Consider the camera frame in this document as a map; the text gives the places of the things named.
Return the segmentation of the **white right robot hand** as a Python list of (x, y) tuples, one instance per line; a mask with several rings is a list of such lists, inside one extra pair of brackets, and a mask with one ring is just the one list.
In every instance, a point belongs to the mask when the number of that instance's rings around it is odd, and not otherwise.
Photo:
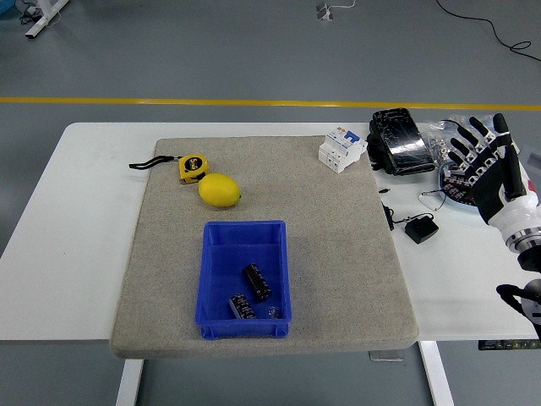
[(507, 244), (540, 237), (540, 208), (534, 187), (519, 161), (519, 150), (504, 116), (491, 128), (475, 117), (472, 133), (461, 125), (451, 138), (449, 158), (471, 185), (474, 205), (484, 222), (497, 228)]

